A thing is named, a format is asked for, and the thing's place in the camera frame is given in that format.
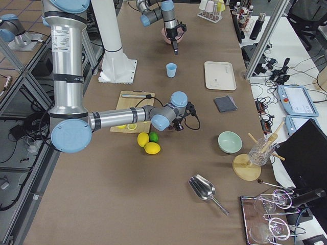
lemon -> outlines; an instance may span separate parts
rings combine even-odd
[[[117,126],[117,128],[119,128],[119,129],[124,129],[124,128],[126,128],[126,127],[127,127],[126,124]]]
[[[139,146],[144,147],[149,143],[149,135],[145,132],[139,133],[137,136],[137,143]]]
[[[129,130],[135,130],[135,129],[137,128],[137,124],[128,124],[128,125],[127,125],[127,128],[128,128]]]
[[[158,143],[158,141],[159,141],[159,137],[158,137],[157,133],[155,133],[155,132],[150,132],[149,138],[150,138],[151,142]]]
[[[144,150],[146,153],[154,155],[154,154],[157,154],[158,152],[160,152],[161,148],[157,143],[150,142],[144,146]]]

pink bowl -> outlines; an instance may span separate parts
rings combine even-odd
[[[177,29],[177,33],[178,33],[178,35],[176,37],[176,40],[177,40],[177,43],[179,43],[183,39],[183,33],[184,33],[184,31],[180,27],[180,28]],[[168,43],[168,44],[171,44],[170,40],[166,37],[166,33],[165,33],[165,29],[164,28],[162,28],[161,34],[163,35],[164,41],[166,43]]]

green bowl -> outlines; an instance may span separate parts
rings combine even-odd
[[[232,154],[242,148],[242,140],[236,133],[225,131],[218,136],[218,145],[222,151]]]

lime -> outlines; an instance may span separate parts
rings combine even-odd
[[[158,143],[158,141],[159,141],[159,136],[158,136],[157,133],[155,133],[155,132],[150,132],[150,134],[149,134],[149,139],[150,139],[151,142],[156,142],[156,143]]]

cutting board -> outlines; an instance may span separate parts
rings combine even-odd
[[[119,95],[118,103],[117,103],[117,110],[121,109],[127,109],[129,107],[135,107],[142,99],[130,99],[130,98],[122,98],[122,94],[150,94],[151,96],[154,97],[154,93],[149,93],[149,92],[134,92],[134,91],[121,91],[121,94]],[[142,107],[146,105],[153,106],[154,104],[154,99],[150,100],[143,100],[137,107]],[[130,134],[138,134],[141,132],[150,132],[150,126],[151,123],[149,121],[147,122],[138,122],[136,123],[137,127],[134,130],[129,130],[127,127],[120,129],[118,127],[111,127],[110,131],[111,132],[118,132],[118,133],[130,133]]]

